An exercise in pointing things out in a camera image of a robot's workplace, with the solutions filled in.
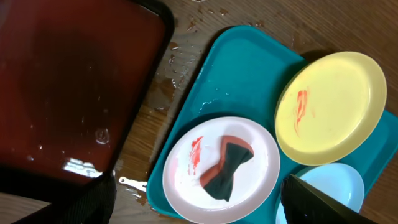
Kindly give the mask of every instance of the red stain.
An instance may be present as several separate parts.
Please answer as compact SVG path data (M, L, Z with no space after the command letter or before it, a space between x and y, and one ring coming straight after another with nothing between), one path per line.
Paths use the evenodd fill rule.
M191 159L191 163L192 168L193 168L193 175L196 175L196 168L198 163L200 162L200 153L201 153L201 139L203 138L203 136L199 137L196 140L193 140L192 142L192 149L191 152L189 153L190 159ZM188 175L191 175L191 171L190 171L190 164L188 165Z
M298 102L298 108L296 111L297 120L294 123L294 130L297 135L299 135L299 123L301 119L305 116L305 112L307 110L307 101L308 101L308 91L300 90L297 94L297 102Z

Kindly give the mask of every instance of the bubble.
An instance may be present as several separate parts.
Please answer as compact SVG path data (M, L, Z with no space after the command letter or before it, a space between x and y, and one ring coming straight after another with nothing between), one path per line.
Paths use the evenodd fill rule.
M110 136L109 136L108 129L106 129L106 128L98 128L95 131L95 138L96 138L95 141L98 144L107 144L107 143L109 143Z

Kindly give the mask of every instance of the teal tray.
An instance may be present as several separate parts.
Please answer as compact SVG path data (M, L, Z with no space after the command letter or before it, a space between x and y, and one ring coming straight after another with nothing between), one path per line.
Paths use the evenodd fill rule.
M263 125L275 137L277 100L288 81L307 62L278 41L253 27L238 26L221 34L208 54L147 184L147 198L164 215L182 218L167 202L162 174L173 145L196 125L220 116L240 116ZM398 118L384 111L372 135L340 162L362 176L366 194L398 147ZM237 223L274 223L280 183L306 166L281 150L280 174L268 199Z

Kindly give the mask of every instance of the plate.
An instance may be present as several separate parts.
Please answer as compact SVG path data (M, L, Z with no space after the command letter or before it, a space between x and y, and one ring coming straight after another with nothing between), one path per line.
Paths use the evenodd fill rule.
M213 199L200 185L201 175L220 160L222 136L236 136L254 151L254 157L236 169L228 202ZM245 118L216 118L191 129L174 145L165 163L163 187L172 208L187 220L229 223L265 201L279 168L277 144L264 127Z
M353 211L359 212L361 209L365 194L364 184L361 175L351 166L333 163L308 167L297 176ZM286 224L280 196L276 205L276 224Z
M287 85L275 116L279 146L293 161L335 162L372 133L386 104L380 66L357 52L323 57Z

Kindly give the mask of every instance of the wood grain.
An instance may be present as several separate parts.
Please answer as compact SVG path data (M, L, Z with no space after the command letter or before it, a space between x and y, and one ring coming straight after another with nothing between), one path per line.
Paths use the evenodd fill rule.
M386 74L386 108L398 115L398 2L395 0L164 0L164 3L178 23L172 42L180 48L168 50L164 55L124 145L117 177L148 179L183 96L206 56L204 52L225 27L257 26L309 60L344 50L371 56ZM175 58L170 65L171 55ZM397 189L398 157L395 156L370 191L361 214L378 223L398 223ZM43 206L43 202L1 194L0 222L12 222ZM119 184L111 223L143 221L182 222L156 214L146 202L144 192Z

